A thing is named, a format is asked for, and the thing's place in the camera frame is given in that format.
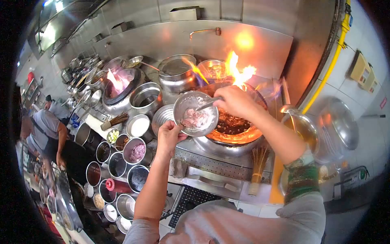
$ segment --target hand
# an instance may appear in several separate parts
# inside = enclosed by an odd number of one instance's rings
[[[65,170],[65,169],[66,169],[66,162],[65,162],[64,159],[61,157],[61,154],[57,153],[56,160],[57,160],[57,166],[58,166],[61,170]]]
[[[216,96],[222,96],[224,101],[217,100],[213,103],[214,106],[249,121],[254,111],[264,110],[246,92],[235,85],[219,88],[214,93],[214,97]]]
[[[175,125],[172,120],[165,122],[158,130],[157,154],[173,157],[178,142],[187,138],[181,133],[182,125]]]

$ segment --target raw meat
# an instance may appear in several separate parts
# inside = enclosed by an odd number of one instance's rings
[[[132,162],[139,162],[145,155],[146,147],[143,144],[139,144],[133,148],[130,153],[130,160]]]
[[[185,128],[196,128],[206,124],[207,119],[208,115],[205,112],[188,109],[184,113],[184,119],[182,119],[180,123]]]

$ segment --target forearm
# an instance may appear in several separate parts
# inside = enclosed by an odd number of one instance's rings
[[[64,148],[67,134],[68,131],[66,129],[66,126],[63,123],[60,123],[58,126],[58,149],[57,149],[57,154],[59,155],[61,155],[62,149]]]
[[[156,153],[148,178],[136,203],[134,219],[146,219],[158,226],[167,195],[170,156]]]
[[[263,133],[283,164],[291,163],[305,152],[305,142],[266,111],[262,109],[253,111],[249,121]]]

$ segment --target apron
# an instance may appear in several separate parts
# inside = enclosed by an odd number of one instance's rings
[[[51,161],[57,164],[58,140],[48,136],[32,117],[31,121],[33,125],[48,138],[46,147],[44,149],[41,148],[42,152]],[[72,177],[79,184],[85,185],[87,182],[85,172],[88,164],[91,161],[94,161],[93,156],[83,146],[75,143],[74,141],[66,140],[61,152],[61,157],[66,163],[66,173],[68,176]]]

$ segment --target red squeeze bottle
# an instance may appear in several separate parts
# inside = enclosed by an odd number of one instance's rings
[[[116,192],[120,192],[120,193],[132,193],[133,192],[126,182],[114,180],[112,178],[108,178],[106,180],[106,188],[109,191],[116,191]]]

